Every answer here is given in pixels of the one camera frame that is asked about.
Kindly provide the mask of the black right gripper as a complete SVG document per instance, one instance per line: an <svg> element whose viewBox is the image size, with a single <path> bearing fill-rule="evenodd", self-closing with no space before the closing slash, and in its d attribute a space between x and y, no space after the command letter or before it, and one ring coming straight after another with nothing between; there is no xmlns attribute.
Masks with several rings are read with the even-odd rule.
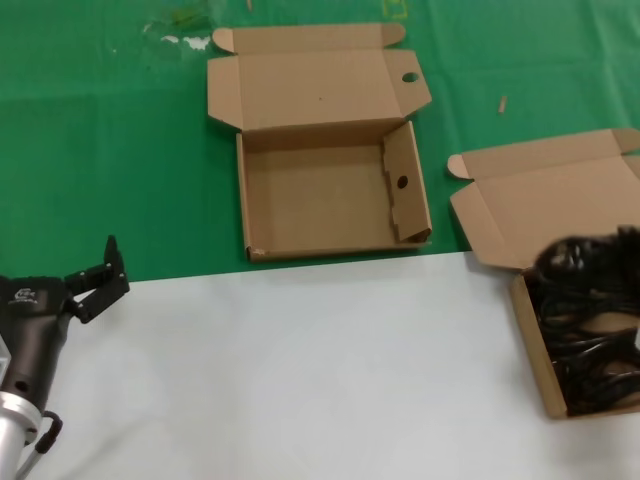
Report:
<svg viewBox="0 0 640 480"><path fill-rule="evenodd" d="M639 228L619 226L604 236L569 236L540 252L533 269L553 281L596 277L623 283L639 281Z"/></svg>

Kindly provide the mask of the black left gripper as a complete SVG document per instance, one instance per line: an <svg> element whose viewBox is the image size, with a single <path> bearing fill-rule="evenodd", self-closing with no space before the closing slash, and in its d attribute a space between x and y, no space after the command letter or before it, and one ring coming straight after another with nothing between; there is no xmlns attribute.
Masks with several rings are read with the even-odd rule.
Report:
<svg viewBox="0 0 640 480"><path fill-rule="evenodd" d="M100 265L55 277L1 279L1 337L11 360L1 383L35 406L47 404L71 315L87 324L130 291L114 235Z"/></svg>

